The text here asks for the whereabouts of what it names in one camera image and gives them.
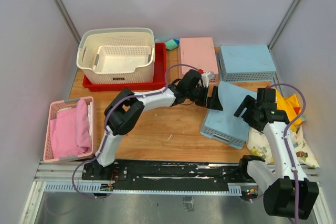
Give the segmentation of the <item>blue perforated basket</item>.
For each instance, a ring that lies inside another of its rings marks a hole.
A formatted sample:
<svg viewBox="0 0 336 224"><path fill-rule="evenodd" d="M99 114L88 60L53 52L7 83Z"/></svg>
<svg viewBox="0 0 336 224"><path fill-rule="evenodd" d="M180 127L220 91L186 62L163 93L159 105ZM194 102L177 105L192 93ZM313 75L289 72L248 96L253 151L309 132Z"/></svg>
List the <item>blue perforated basket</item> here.
<svg viewBox="0 0 336 224"><path fill-rule="evenodd" d="M267 45L221 46L216 59L224 82L270 81L276 73Z"/></svg>
<svg viewBox="0 0 336 224"><path fill-rule="evenodd" d="M223 110L208 110L200 133L233 148L243 148L248 139L249 126L242 118L235 117L234 113L247 95L256 98L257 93L221 81L218 96Z"/></svg>

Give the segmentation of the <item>pink perforated basket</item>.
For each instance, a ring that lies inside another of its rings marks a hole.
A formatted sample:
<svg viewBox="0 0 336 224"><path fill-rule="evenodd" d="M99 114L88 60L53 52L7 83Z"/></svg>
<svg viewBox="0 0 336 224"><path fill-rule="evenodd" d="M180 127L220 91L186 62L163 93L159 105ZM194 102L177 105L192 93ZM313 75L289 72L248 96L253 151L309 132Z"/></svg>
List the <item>pink perforated basket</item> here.
<svg viewBox="0 0 336 224"><path fill-rule="evenodd" d="M219 82L219 71L215 55L215 47L212 37L180 38L178 48L178 62L202 69L204 72L211 71L214 77L210 84Z"/></svg>

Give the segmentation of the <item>small cream basket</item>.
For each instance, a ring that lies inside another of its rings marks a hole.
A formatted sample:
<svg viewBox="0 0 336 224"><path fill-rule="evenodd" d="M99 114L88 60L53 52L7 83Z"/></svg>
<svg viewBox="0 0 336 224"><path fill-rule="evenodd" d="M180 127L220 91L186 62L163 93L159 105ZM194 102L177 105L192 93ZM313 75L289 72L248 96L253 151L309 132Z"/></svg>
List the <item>small cream basket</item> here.
<svg viewBox="0 0 336 224"><path fill-rule="evenodd" d="M153 60L150 46L100 46L93 64L95 73L133 73Z"/></svg>

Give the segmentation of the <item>large cream basket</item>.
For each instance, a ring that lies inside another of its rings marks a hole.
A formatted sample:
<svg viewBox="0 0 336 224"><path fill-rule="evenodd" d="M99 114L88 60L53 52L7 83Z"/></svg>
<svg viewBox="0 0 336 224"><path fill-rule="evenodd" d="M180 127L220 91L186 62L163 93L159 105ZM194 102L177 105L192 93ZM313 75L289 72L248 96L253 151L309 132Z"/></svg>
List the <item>large cream basket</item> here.
<svg viewBox="0 0 336 224"><path fill-rule="evenodd" d="M153 60L145 67L139 67L133 73L95 73L95 62L100 46L150 46ZM92 84L122 84L152 82L155 63L155 41L149 28L110 28L86 32L79 44L77 67L81 69Z"/></svg>

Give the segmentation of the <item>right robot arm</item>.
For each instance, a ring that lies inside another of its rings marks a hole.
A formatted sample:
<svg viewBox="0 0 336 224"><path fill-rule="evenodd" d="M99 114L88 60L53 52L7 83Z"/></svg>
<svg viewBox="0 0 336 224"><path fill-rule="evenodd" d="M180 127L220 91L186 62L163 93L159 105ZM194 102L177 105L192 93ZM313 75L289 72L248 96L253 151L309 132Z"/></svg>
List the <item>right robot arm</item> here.
<svg viewBox="0 0 336 224"><path fill-rule="evenodd" d="M244 182L256 182L268 215L285 217L293 223L308 219L319 186L308 179L299 163L289 133L292 121L277 108L276 90L273 86L259 88L255 98L245 96L234 116L265 135L275 165L271 172L263 158L244 155L239 161L238 177Z"/></svg>

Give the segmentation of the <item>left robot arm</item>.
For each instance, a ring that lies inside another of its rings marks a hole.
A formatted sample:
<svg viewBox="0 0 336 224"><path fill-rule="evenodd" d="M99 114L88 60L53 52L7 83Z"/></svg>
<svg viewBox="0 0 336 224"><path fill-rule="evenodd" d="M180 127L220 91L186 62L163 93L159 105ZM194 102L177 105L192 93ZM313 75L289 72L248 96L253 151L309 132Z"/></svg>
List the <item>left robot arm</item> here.
<svg viewBox="0 0 336 224"><path fill-rule="evenodd" d="M209 81L213 72L200 73L190 69L181 79L176 79L161 89L149 92L122 90L106 108L104 115L104 135L98 151L95 153L94 173L100 179L112 175L111 164L115 160L117 149L125 135L135 127L143 112L157 108L172 107L190 100L196 106L222 111L218 87L208 96Z"/></svg>

